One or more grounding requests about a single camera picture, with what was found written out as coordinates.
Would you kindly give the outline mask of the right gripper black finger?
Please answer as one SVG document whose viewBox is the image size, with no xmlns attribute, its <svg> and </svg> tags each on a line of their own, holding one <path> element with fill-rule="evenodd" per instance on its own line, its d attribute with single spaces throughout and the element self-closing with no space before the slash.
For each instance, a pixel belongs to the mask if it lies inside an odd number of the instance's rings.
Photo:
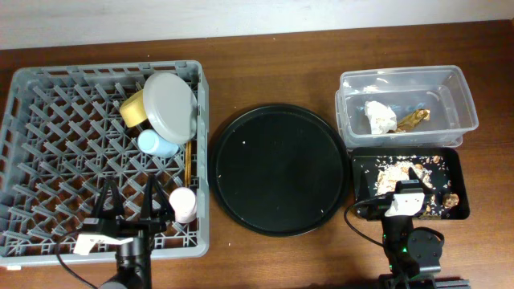
<svg viewBox="0 0 514 289">
<path fill-rule="evenodd" d="M 421 189 L 424 194 L 430 193 L 430 188 L 423 183 L 422 179 L 417 175 L 413 168 L 409 168 L 408 176 L 409 184 L 412 185 L 413 188 Z"/>
<path fill-rule="evenodd" d="M 369 176 L 368 176 L 367 170 L 363 170 L 361 172 L 360 186 L 359 186 L 359 190 L 358 190 L 358 198 L 359 199 L 371 198 L 370 187 L 369 187 Z"/>
</svg>

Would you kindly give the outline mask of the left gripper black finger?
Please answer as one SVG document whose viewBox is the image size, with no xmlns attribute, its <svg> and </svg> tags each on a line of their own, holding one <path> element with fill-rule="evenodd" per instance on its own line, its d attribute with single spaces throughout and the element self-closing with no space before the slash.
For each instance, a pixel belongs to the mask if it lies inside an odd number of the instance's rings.
<svg viewBox="0 0 514 289">
<path fill-rule="evenodd" d="M 161 183 L 155 175 L 149 175 L 141 205 L 140 220 L 174 221 L 175 212 Z"/>
<path fill-rule="evenodd" d="M 110 209 L 104 207 L 105 202 L 110 197 Z M 118 217 L 124 216 L 123 202 L 121 201 L 120 192 L 116 182 L 111 178 L 107 177 L 104 180 L 103 186 L 101 187 L 100 195 L 96 199 L 93 206 L 93 217 L 115 220 Z"/>
</svg>

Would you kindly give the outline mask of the pink plastic cup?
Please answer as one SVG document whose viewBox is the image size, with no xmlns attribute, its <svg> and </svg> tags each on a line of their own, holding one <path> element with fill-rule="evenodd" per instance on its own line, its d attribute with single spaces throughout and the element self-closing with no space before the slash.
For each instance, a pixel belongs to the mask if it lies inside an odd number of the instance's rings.
<svg viewBox="0 0 514 289">
<path fill-rule="evenodd" d="M 175 221 L 189 223 L 196 218 L 197 197 L 189 188 L 180 187 L 169 195 L 169 203 L 174 210 Z"/>
</svg>

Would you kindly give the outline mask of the light blue plastic cup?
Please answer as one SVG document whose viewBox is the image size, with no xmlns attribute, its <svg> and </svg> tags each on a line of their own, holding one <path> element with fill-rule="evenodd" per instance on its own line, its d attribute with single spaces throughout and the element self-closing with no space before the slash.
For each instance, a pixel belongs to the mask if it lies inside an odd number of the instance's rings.
<svg viewBox="0 0 514 289">
<path fill-rule="evenodd" d="M 141 152 L 155 157 L 173 157 L 179 151 L 177 144 L 168 142 L 153 129 L 146 129 L 139 134 L 137 146 Z"/>
</svg>

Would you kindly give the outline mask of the white paper napkin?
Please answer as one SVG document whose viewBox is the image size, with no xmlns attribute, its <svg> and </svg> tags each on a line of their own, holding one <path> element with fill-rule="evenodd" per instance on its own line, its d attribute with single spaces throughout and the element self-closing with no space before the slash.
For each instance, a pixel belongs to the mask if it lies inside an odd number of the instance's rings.
<svg viewBox="0 0 514 289">
<path fill-rule="evenodd" d="M 365 103 L 365 115 L 369 119 L 372 135 L 386 134 L 397 129 L 397 116 L 391 107 L 377 101 Z"/>
</svg>

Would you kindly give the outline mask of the yellow plastic bowl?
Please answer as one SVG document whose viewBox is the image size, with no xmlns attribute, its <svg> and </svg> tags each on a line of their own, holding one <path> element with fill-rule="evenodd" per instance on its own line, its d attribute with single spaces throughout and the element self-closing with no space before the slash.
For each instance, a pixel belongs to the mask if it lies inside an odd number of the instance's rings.
<svg viewBox="0 0 514 289">
<path fill-rule="evenodd" d="M 144 106 L 144 91 L 140 90 L 130 96 L 120 106 L 120 114 L 128 128 L 132 128 L 148 119 Z"/>
</svg>

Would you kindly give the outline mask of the pale grey round plate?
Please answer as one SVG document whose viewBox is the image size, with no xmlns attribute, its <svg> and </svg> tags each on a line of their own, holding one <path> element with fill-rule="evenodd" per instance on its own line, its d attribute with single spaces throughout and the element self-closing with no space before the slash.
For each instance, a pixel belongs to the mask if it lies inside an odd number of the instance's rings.
<svg viewBox="0 0 514 289">
<path fill-rule="evenodd" d="M 150 124 L 163 139 L 183 145 L 195 136 L 197 99 L 179 76 L 169 72 L 151 75 L 145 82 L 143 103 Z"/>
</svg>

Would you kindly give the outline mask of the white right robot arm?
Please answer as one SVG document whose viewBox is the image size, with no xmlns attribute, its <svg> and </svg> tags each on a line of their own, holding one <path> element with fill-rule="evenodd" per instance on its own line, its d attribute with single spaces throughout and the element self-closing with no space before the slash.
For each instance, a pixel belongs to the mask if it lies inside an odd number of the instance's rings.
<svg viewBox="0 0 514 289">
<path fill-rule="evenodd" d="M 466 279 L 436 279 L 441 271 L 444 235 L 427 227 L 415 227 L 420 214 L 434 194 L 412 169 L 408 178 L 397 181 L 394 189 L 359 201 L 365 219 L 378 220 L 382 227 L 379 246 L 385 252 L 390 273 L 378 277 L 378 287 L 394 288 L 469 288 Z"/>
</svg>

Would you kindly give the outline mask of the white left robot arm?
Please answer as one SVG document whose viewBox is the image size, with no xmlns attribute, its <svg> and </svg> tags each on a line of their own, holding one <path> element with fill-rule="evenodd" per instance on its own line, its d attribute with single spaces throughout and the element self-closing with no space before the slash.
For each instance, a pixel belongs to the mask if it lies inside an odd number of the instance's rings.
<svg viewBox="0 0 514 289">
<path fill-rule="evenodd" d="M 156 234 L 175 220 L 160 182 L 154 175 L 145 185 L 139 218 L 124 219 L 124 206 L 116 182 L 104 180 L 92 212 L 84 219 L 74 253 L 88 255 L 96 244 L 116 247 L 116 274 L 102 288 L 151 288 L 151 254 Z"/>
</svg>

